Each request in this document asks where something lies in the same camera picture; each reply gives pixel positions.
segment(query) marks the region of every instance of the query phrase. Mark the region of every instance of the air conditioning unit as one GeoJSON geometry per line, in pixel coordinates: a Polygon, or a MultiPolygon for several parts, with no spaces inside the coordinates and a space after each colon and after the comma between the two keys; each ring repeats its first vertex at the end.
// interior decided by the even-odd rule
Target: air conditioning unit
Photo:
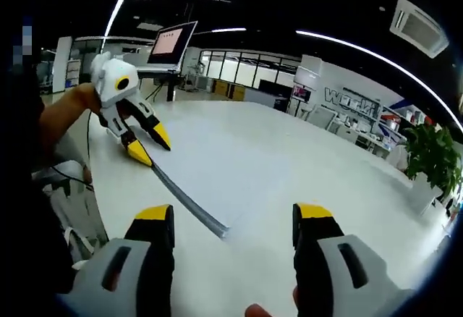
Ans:
{"type": "Polygon", "coordinates": [[[431,59],[449,45],[449,40],[439,24],[407,0],[397,1],[389,31],[410,42],[431,59]]]}

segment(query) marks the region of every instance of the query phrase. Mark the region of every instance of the glass window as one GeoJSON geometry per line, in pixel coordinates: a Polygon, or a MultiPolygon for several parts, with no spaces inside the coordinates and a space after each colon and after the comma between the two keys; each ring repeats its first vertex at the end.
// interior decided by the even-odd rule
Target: glass window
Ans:
{"type": "Polygon", "coordinates": [[[211,60],[211,52],[210,51],[202,51],[200,57],[200,63],[204,66],[203,68],[203,76],[208,75],[208,68],[209,68],[209,61],[211,60]]]}
{"type": "Polygon", "coordinates": [[[259,54],[242,53],[235,83],[252,87],[252,80],[258,66],[259,54]]]}
{"type": "Polygon", "coordinates": [[[281,60],[280,72],[276,82],[281,85],[293,87],[294,75],[296,74],[297,67],[301,62],[295,60],[283,59],[281,60]]]}
{"type": "Polygon", "coordinates": [[[227,51],[225,54],[224,66],[222,67],[222,73],[220,75],[221,80],[227,80],[229,82],[234,82],[234,77],[237,74],[238,61],[239,61],[238,51],[227,51]]]}
{"type": "Polygon", "coordinates": [[[211,56],[211,62],[209,64],[208,77],[219,78],[222,64],[224,63],[224,51],[213,51],[211,56]]]}
{"type": "Polygon", "coordinates": [[[255,74],[254,88],[259,88],[260,80],[267,80],[269,82],[275,82],[276,70],[280,65],[280,58],[274,56],[261,55],[258,65],[258,71],[255,74]]]}

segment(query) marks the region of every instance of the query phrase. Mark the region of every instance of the white planter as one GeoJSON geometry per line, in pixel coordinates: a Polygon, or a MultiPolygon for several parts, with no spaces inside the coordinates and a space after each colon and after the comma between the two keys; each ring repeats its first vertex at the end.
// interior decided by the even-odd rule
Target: white planter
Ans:
{"type": "Polygon", "coordinates": [[[435,186],[431,188],[428,182],[428,176],[420,172],[413,181],[412,189],[409,192],[409,206],[419,215],[422,215],[426,208],[437,198],[443,191],[435,186]]]}

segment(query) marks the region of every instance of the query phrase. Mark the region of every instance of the white pillar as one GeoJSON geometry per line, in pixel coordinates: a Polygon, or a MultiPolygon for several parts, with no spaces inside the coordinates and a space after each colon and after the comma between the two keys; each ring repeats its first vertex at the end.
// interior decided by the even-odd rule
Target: white pillar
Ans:
{"type": "Polygon", "coordinates": [[[55,61],[53,63],[53,93],[64,91],[67,76],[67,62],[71,52],[72,37],[61,37],[56,47],[55,61]]]}

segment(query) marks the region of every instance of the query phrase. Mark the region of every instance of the ceiling light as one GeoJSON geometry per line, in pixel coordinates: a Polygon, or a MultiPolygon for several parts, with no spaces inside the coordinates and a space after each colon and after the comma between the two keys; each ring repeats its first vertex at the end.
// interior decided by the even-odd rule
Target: ceiling light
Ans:
{"type": "Polygon", "coordinates": [[[230,31],[246,31],[246,28],[229,28],[229,29],[215,29],[212,30],[211,32],[213,33],[227,33],[230,31]]]}
{"type": "MultiPolygon", "coordinates": [[[[106,26],[104,37],[108,37],[109,31],[111,30],[111,26],[113,25],[113,21],[116,18],[117,13],[119,12],[119,9],[121,8],[123,2],[124,0],[117,0],[116,6],[114,6],[114,11],[112,12],[111,17],[109,18],[108,26],[106,26]]],[[[101,45],[101,50],[103,50],[105,42],[106,42],[106,39],[104,38],[103,44],[101,45]]]]}
{"type": "Polygon", "coordinates": [[[336,42],[336,43],[339,43],[339,44],[343,44],[345,46],[355,48],[358,51],[363,51],[366,54],[374,56],[375,58],[378,58],[378,59],[390,64],[392,67],[395,67],[399,71],[403,72],[408,77],[412,78],[416,83],[421,85],[424,89],[426,89],[429,92],[429,94],[431,94],[442,105],[442,107],[445,108],[445,110],[450,114],[450,117],[455,121],[457,127],[463,132],[462,124],[459,122],[458,118],[451,111],[451,109],[447,106],[447,104],[441,98],[439,98],[439,96],[434,92],[434,90],[432,90],[428,85],[426,85],[420,78],[413,75],[411,72],[407,71],[402,66],[396,64],[395,62],[393,62],[393,61],[385,58],[384,56],[381,56],[381,55],[379,55],[379,54],[377,54],[377,53],[375,53],[373,51],[370,51],[370,50],[368,50],[366,48],[357,46],[357,45],[355,45],[353,43],[349,43],[349,42],[346,42],[346,41],[343,41],[343,40],[338,40],[337,38],[333,38],[333,37],[329,37],[329,36],[325,36],[325,35],[320,35],[318,33],[311,33],[309,31],[301,31],[301,30],[296,30],[296,33],[298,33],[299,35],[307,35],[307,36],[311,36],[311,37],[315,37],[315,38],[322,38],[323,40],[328,40],[328,41],[331,41],[331,42],[336,42]]]}

